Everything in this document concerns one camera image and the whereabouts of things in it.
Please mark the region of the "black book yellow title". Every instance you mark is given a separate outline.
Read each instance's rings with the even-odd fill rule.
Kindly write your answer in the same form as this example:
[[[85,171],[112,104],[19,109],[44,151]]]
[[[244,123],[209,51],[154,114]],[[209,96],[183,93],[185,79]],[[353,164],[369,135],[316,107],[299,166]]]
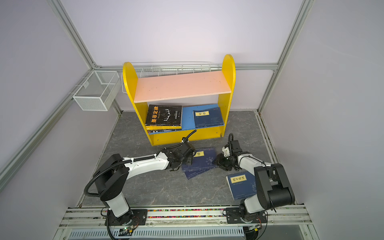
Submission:
[[[146,126],[176,126],[182,125],[182,106],[149,105]]]

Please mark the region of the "navy book large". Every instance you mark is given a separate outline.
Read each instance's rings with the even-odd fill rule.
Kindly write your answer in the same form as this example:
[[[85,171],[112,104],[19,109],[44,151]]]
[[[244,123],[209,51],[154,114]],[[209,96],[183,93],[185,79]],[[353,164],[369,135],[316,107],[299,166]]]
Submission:
[[[194,122],[196,128],[218,127],[224,125],[221,109],[219,107],[194,111]]]

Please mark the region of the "yellow cartoon book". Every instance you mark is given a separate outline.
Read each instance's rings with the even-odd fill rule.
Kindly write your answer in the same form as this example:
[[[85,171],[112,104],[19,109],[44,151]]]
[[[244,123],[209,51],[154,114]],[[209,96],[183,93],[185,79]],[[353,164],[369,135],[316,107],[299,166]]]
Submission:
[[[147,131],[178,131],[182,126],[146,126]]]

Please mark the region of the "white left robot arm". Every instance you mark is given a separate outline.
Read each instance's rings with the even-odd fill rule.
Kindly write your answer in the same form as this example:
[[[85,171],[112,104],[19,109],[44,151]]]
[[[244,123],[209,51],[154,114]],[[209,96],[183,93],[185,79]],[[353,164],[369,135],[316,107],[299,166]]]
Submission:
[[[99,198],[115,218],[125,217],[131,211],[123,194],[128,179],[153,171],[177,171],[181,165],[191,165],[195,154],[196,149],[186,140],[147,156],[123,158],[114,154],[96,170],[84,195]]]

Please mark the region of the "yellow pink blue bookshelf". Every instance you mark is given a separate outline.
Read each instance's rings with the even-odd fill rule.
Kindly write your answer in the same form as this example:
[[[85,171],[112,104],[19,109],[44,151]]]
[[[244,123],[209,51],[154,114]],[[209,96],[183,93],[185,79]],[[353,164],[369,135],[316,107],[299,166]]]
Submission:
[[[236,85],[236,65],[232,55],[225,55],[221,71],[150,78],[139,78],[134,66],[126,62],[123,65],[122,80],[142,127],[146,126],[149,104],[159,101],[218,96],[217,104],[184,108],[181,130],[152,134],[145,130],[152,146],[178,143],[192,130],[197,131],[190,138],[192,141],[220,138],[225,135]],[[222,117],[223,124],[196,128],[195,118],[210,117],[211,108],[220,109],[219,116]]]

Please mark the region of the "white mesh basket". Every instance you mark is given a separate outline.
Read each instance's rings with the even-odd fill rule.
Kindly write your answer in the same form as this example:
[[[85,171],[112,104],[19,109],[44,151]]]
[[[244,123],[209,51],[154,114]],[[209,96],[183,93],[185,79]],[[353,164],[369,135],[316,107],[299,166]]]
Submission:
[[[120,88],[117,71],[92,71],[74,93],[73,99],[83,111],[107,112]]]

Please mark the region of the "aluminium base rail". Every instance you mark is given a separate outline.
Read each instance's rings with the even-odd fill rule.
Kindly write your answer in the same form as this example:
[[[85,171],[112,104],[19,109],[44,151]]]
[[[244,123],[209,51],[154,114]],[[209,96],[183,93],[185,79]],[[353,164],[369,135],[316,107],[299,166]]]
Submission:
[[[273,225],[311,225],[313,222],[303,205],[276,208],[259,213],[252,220],[241,220],[237,214],[226,211],[227,206],[200,207],[138,207],[133,208],[134,225],[140,227],[224,227],[235,221],[236,226],[267,223]],[[105,225],[107,210],[102,208],[68,209],[59,225],[63,228],[101,228]]]

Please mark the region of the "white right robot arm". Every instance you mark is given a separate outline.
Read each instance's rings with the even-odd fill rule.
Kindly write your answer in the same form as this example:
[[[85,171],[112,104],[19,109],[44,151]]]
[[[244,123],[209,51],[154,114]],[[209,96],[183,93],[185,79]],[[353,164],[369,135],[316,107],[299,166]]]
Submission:
[[[239,215],[243,221],[250,222],[258,213],[295,203],[295,195],[282,164],[271,164],[256,158],[250,152],[243,151],[239,141],[231,138],[222,151],[214,160],[220,169],[244,170],[251,174],[250,178],[239,176],[238,182],[234,183],[231,179],[228,182],[233,186],[245,180],[255,184],[256,192],[250,197],[243,197],[239,205]]]

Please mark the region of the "purple old man book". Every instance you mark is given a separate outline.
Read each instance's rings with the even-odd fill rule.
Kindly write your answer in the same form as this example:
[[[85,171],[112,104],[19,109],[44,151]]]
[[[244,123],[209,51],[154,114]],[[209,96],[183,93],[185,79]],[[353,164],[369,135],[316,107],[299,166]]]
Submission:
[[[152,134],[170,133],[170,132],[177,132],[177,131],[181,131],[181,129],[174,129],[174,130],[150,130],[150,131],[148,131],[148,134],[152,135]]]

